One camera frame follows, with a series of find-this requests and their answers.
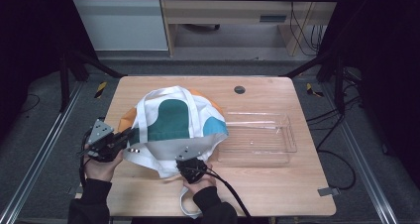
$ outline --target black sleeve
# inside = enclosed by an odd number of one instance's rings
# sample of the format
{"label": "black sleeve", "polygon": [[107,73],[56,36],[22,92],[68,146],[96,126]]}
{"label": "black sleeve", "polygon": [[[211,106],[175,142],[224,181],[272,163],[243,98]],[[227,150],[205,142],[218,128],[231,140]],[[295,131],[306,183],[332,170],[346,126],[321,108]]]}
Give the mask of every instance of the black sleeve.
{"label": "black sleeve", "polygon": [[86,186],[80,199],[73,199],[68,209],[68,224],[106,224],[109,221],[109,209],[106,203],[111,182],[97,179],[86,180]]}
{"label": "black sleeve", "polygon": [[206,187],[197,192],[193,200],[203,212],[201,224],[236,224],[238,215],[228,202],[222,202],[217,195],[217,187]]}

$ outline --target black wire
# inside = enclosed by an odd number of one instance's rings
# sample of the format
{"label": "black wire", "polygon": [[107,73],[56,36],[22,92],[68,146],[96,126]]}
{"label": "black wire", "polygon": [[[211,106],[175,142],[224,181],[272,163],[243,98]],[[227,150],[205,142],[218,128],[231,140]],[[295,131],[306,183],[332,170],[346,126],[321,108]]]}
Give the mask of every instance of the black wire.
{"label": "black wire", "polygon": [[[81,147],[80,147],[80,152],[83,153],[84,151],[84,146],[86,145],[86,140],[87,138],[90,136],[90,134],[92,133],[92,128],[89,129],[83,136],[82,142],[81,142]],[[79,178],[80,178],[80,183],[81,186],[84,188],[86,186],[86,177],[84,175],[84,168],[86,166],[86,164],[90,162],[90,159],[87,160],[87,162],[84,162],[84,156],[80,157],[80,165],[79,165]]]}
{"label": "black wire", "polygon": [[214,170],[209,169],[212,172],[208,172],[208,171],[203,171],[197,168],[185,168],[185,169],[190,169],[190,170],[195,170],[198,172],[202,172],[205,174],[208,174],[210,176],[213,176],[217,179],[219,179],[221,182],[223,182],[223,184],[225,184],[225,186],[231,191],[231,193],[234,195],[235,199],[237,200],[238,204],[241,206],[242,210],[244,211],[245,215],[247,216],[247,219],[249,220],[249,222],[251,224],[256,224],[256,222],[254,221],[253,217],[251,216],[250,212],[248,211],[247,207],[245,206],[244,202],[242,202],[241,197],[238,195],[238,193],[235,191],[235,189],[231,186],[231,184],[229,184],[229,182],[227,182],[225,179],[223,179],[219,174],[217,174]]}
{"label": "black wire", "polygon": [[35,107],[37,107],[37,106],[38,106],[38,104],[40,104],[40,101],[41,101],[40,96],[38,96],[38,95],[36,95],[36,94],[32,94],[32,93],[28,94],[28,96],[34,96],[34,97],[36,97],[36,98],[37,98],[37,102],[36,102],[36,103],[35,103],[35,105],[33,105],[32,107],[27,108],[27,109],[25,109],[25,110],[21,111],[21,113],[26,113],[26,112],[28,112],[28,111],[30,111],[30,110],[32,110],[32,109],[34,109]]}
{"label": "black wire", "polygon": [[[350,103],[354,102],[355,100],[357,100],[357,99],[359,99],[359,98],[361,98],[361,97],[360,97],[360,96],[356,96],[356,97],[354,97],[354,98],[350,99],[349,101],[345,102],[345,105],[348,105],[348,104],[350,104]],[[329,115],[329,114],[331,114],[331,113],[337,112],[337,111],[338,111],[338,109],[337,109],[337,108],[336,108],[336,109],[333,109],[333,110],[331,110],[331,111],[328,111],[328,112],[323,113],[323,114],[321,114],[321,115],[318,115],[318,116],[316,116],[316,117],[313,117],[313,118],[307,119],[307,120],[306,120],[306,122],[310,122],[310,121],[314,121],[314,120],[317,120],[317,119],[323,118],[323,117],[325,117],[325,116],[327,116],[327,115]]]}
{"label": "black wire", "polygon": [[303,34],[303,31],[302,31],[302,29],[300,28],[300,24],[297,22],[297,19],[296,19],[296,16],[294,15],[294,9],[293,9],[293,2],[290,2],[290,24],[289,24],[289,27],[290,27],[290,32],[291,32],[291,34],[293,35],[293,38],[294,38],[294,40],[296,40],[296,43],[299,45],[299,48],[300,48],[300,50],[302,51],[302,53],[304,54],[304,55],[306,55],[306,56],[315,56],[316,54],[307,54],[304,50],[303,50],[303,48],[302,48],[302,46],[300,45],[300,43],[299,43],[299,41],[297,40],[297,37],[296,37],[296,35],[294,34],[294,32],[293,32],[293,28],[291,27],[291,20],[292,19],[295,19],[295,21],[296,21],[296,23],[297,23],[297,26],[299,27],[299,29],[300,29],[300,31],[302,32],[302,35],[303,35],[303,38],[305,39],[305,42],[306,42],[306,44],[308,44],[308,41],[306,40],[306,37],[305,37],[305,35]]}
{"label": "black wire", "polygon": [[322,139],[322,141],[318,144],[316,147],[316,150],[318,151],[321,146],[324,144],[324,142],[327,140],[328,137],[333,133],[333,131],[339,126],[339,124],[344,120],[344,115],[341,115],[340,118],[337,120],[337,122],[334,124],[334,126],[331,128],[331,130],[327,133],[327,135]]}
{"label": "black wire", "polygon": [[337,154],[335,154],[333,152],[326,151],[326,150],[318,150],[317,152],[318,153],[329,154],[329,155],[332,155],[332,156],[338,158],[343,163],[345,163],[349,167],[350,171],[352,172],[352,182],[349,185],[347,185],[347,186],[338,186],[338,185],[333,185],[333,184],[330,184],[330,183],[328,183],[328,185],[330,185],[332,187],[339,188],[341,190],[348,190],[348,189],[352,188],[353,186],[355,186],[355,184],[356,184],[356,172],[355,172],[355,169],[344,158],[342,158],[341,156],[339,156],[339,155],[337,155]]}

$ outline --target hand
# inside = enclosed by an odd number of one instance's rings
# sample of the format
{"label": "hand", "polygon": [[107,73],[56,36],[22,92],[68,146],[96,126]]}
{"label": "hand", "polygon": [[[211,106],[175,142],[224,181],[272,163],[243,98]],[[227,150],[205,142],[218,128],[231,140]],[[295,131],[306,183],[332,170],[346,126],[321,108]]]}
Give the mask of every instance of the hand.
{"label": "hand", "polygon": [[[211,164],[206,164],[206,166],[209,168],[213,167]],[[190,184],[185,179],[183,184],[195,195],[195,193],[199,192],[203,188],[216,186],[216,178],[214,176],[210,176],[209,174],[204,174],[198,182]]]}
{"label": "hand", "polygon": [[114,176],[115,167],[123,160],[123,151],[120,151],[114,161],[110,163],[100,163],[85,155],[84,171],[86,172],[87,178],[98,179],[102,181],[111,181]]}

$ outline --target cloth bag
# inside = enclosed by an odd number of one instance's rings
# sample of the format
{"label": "cloth bag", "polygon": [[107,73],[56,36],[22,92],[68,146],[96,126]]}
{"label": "cloth bag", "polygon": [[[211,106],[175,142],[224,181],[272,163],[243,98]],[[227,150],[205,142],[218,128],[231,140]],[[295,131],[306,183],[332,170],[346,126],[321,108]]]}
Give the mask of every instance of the cloth bag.
{"label": "cloth bag", "polygon": [[179,174],[175,158],[185,149],[207,161],[228,137],[220,107],[196,90],[181,86],[148,93],[120,121],[135,131],[124,159],[155,169],[161,178]]}

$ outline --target clear plastic tray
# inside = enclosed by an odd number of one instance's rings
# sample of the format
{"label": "clear plastic tray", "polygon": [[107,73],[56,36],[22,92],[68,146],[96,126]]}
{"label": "clear plastic tray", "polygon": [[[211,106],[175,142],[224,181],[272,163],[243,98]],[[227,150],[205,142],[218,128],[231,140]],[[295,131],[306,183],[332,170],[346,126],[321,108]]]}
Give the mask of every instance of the clear plastic tray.
{"label": "clear plastic tray", "polygon": [[225,114],[229,137],[217,146],[218,162],[230,167],[279,167],[297,152],[286,114]]}

